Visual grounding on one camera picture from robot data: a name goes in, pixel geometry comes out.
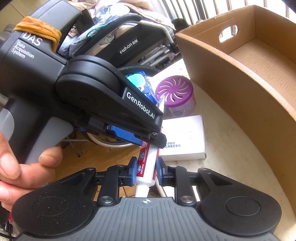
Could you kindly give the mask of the person's left hand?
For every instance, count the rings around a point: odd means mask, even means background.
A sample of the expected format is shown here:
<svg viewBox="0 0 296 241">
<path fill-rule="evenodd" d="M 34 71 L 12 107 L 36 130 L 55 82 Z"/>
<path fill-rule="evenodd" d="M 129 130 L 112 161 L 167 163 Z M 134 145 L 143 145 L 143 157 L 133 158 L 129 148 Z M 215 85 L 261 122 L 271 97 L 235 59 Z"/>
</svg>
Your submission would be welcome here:
<svg viewBox="0 0 296 241">
<path fill-rule="evenodd" d="M 62 149 L 55 146 L 43 151 L 36 163 L 19 164 L 1 135 L 1 206 L 11 211 L 20 197 L 51 182 L 62 157 Z"/>
</svg>

